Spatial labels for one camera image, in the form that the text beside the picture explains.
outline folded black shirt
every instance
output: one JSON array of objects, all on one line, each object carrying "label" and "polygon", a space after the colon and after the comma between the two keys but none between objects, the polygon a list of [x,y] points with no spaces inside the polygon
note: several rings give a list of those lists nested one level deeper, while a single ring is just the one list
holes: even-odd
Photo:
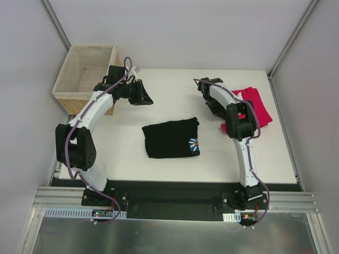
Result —
[{"label": "folded black shirt", "polygon": [[196,117],[142,127],[150,158],[183,158],[200,155]]}]

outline white flower graphic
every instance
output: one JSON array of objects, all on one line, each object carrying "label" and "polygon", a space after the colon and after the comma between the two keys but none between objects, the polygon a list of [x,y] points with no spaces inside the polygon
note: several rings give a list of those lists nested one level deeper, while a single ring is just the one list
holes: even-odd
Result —
[{"label": "white flower graphic", "polygon": [[190,149],[191,149],[192,152],[199,151],[198,138],[190,139],[189,145],[190,145]]}]

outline metal panel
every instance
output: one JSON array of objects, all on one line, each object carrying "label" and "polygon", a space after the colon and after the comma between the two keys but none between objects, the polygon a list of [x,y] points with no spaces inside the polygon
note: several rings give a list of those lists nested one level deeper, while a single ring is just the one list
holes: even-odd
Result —
[{"label": "metal panel", "polygon": [[270,213],[260,226],[232,222],[116,220],[105,226],[75,219],[44,218],[44,227],[62,234],[39,234],[34,253],[203,254],[315,253],[305,214]]},{"label": "metal panel", "polygon": [[72,44],[115,43],[141,68],[266,71],[309,3],[50,1]]}]

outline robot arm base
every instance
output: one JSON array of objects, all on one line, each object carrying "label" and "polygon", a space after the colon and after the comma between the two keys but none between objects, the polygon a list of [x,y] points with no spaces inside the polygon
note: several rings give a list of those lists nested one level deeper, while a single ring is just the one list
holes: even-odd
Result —
[{"label": "robot arm base", "polygon": [[227,204],[233,209],[244,211],[260,201],[267,200],[266,194],[263,193],[264,187],[261,183],[252,187],[244,187],[239,183],[239,190],[227,199]]}]

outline metal frame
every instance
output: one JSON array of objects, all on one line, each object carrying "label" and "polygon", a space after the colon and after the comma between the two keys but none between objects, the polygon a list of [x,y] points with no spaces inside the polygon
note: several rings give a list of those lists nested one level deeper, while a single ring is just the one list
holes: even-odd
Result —
[{"label": "metal frame", "polygon": [[[33,207],[99,208],[82,206],[85,188],[40,187]],[[310,192],[270,192],[271,201],[268,212],[274,213],[319,213],[315,196]]]},{"label": "metal frame", "polygon": [[[63,30],[49,0],[40,0],[43,8],[47,12],[47,15],[53,24],[60,40],[62,41],[66,51],[70,48],[70,42]],[[292,166],[298,176],[300,174],[297,172],[296,163],[293,157],[291,150],[290,142],[286,129],[284,127],[283,116],[279,107],[279,102],[275,96],[274,85],[272,84],[272,77],[275,74],[276,70],[279,68],[282,60],[289,52],[290,48],[294,44],[296,38],[300,34],[301,30],[304,28],[307,20],[315,10],[316,6],[320,0],[311,0],[306,10],[304,11],[302,17],[300,18],[297,26],[295,27],[292,35],[288,39],[284,48],[282,49],[279,57],[277,58],[274,66],[269,72],[268,79],[270,81],[270,87],[274,102],[277,107],[277,112],[281,122],[283,134],[286,140],[288,147],[289,155],[291,158]],[[58,170],[60,164],[56,163],[55,170],[51,176],[58,175]],[[81,206],[82,196],[84,188],[75,188],[75,187],[40,187],[38,189],[37,195],[35,197],[33,208],[29,220],[27,222],[24,237],[19,247],[19,253],[32,253],[34,249],[35,242],[38,237],[38,232],[42,222],[43,215],[45,213],[46,207],[65,207],[65,208],[89,208],[88,206]],[[309,226],[311,233],[317,248],[318,253],[333,253],[331,246],[328,244],[328,237],[324,231],[322,218],[319,213],[319,207],[316,202],[315,196],[313,193],[306,192],[271,192],[271,204],[269,212],[273,213],[306,213],[309,221]]]},{"label": "metal frame", "polygon": [[27,221],[27,225],[24,231],[24,235],[19,245],[18,253],[32,254],[35,246],[35,242],[38,238],[41,222],[45,212],[44,207],[33,207]]},{"label": "metal frame", "polygon": [[334,253],[323,227],[323,220],[320,214],[307,214],[309,227],[313,236],[314,244],[318,254]]},{"label": "metal frame", "polygon": [[70,42],[67,38],[67,35],[65,34],[65,31],[63,29],[63,27],[60,24],[60,21],[58,20],[58,17],[55,14],[55,11],[53,10],[52,5],[50,4],[49,0],[40,0],[42,7],[44,8],[44,10],[47,13],[47,16],[50,20],[50,22],[52,23],[55,31],[57,32],[60,41],[62,42],[62,44],[64,45],[66,51],[68,52],[70,49]]},{"label": "metal frame", "polygon": [[285,138],[287,151],[288,151],[288,154],[289,154],[290,159],[291,159],[292,168],[293,168],[293,171],[295,172],[295,174],[297,176],[297,182],[299,183],[301,189],[303,190],[304,187],[303,187],[303,184],[302,184],[302,182],[303,182],[302,181],[302,174],[298,171],[298,167],[296,165],[296,160],[294,158],[293,151],[292,151],[292,148],[291,148],[291,143],[290,143],[290,140],[288,138],[287,131],[286,131],[285,121],[284,121],[284,118],[283,118],[283,115],[282,115],[282,112],[281,112],[281,107],[280,107],[278,98],[276,97],[276,94],[275,94],[275,91],[274,91],[274,85],[273,85],[273,79],[272,78],[269,78],[269,83],[270,83],[270,89],[271,89],[272,97],[273,97],[273,100],[274,100],[274,103],[275,103],[276,111],[278,113],[282,133],[283,133],[284,138]]},{"label": "metal frame", "polygon": [[314,12],[314,10],[317,7],[319,2],[320,2],[320,0],[311,0],[309,2],[306,10],[302,14],[300,20],[298,21],[298,24],[296,25],[295,29],[292,32],[290,38],[287,40],[287,42],[286,42],[285,46],[283,47],[278,59],[275,61],[271,71],[269,72],[269,75],[268,75],[269,78],[272,78],[273,75],[275,74],[276,70],[279,68],[280,63],[282,62],[282,60],[285,58],[285,56],[289,52],[290,48],[292,47],[292,45],[296,41],[298,35],[300,34],[301,30],[304,28],[306,22],[310,18],[311,14]]}]

